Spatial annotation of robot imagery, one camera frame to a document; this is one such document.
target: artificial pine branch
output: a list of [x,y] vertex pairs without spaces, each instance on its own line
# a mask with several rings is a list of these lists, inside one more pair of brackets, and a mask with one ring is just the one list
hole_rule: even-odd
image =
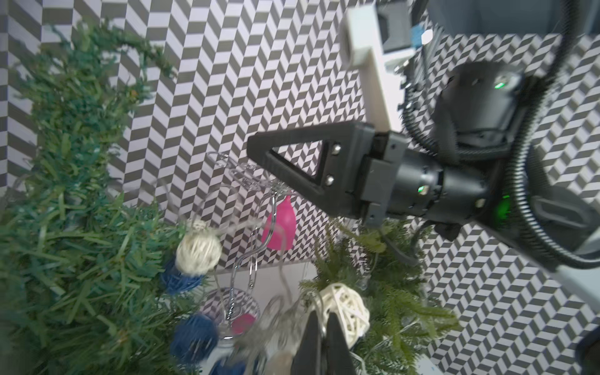
[[[106,23],[77,31],[22,59],[38,147],[24,198],[5,196],[0,218],[3,355],[35,358],[22,373],[177,373],[170,336],[193,305],[163,296],[158,276],[184,229],[163,223],[156,203],[131,208],[107,193],[111,147],[151,97],[146,70],[171,78],[173,67],[159,47]],[[113,87],[127,50],[141,77]]]
[[[303,288],[318,291],[341,282],[355,289],[370,311],[371,328],[352,351],[363,358],[369,374],[416,374],[416,359],[427,345],[461,327],[451,310],[423,296],[422,266],[400,263],[383,243],[382,233],[400,251],[408,252],[412,234],[407,222],[387,220],[381,231],[361,228],[358,234],[336,221],[334,225],[346,237],[335,242],[331,231],[326,231],[326,255],[317,257],[317,277],[304,281]],[[365,278],[352,262],[350,240],[362,247],[367,264],[373,266],[367,271],[366,289]]]

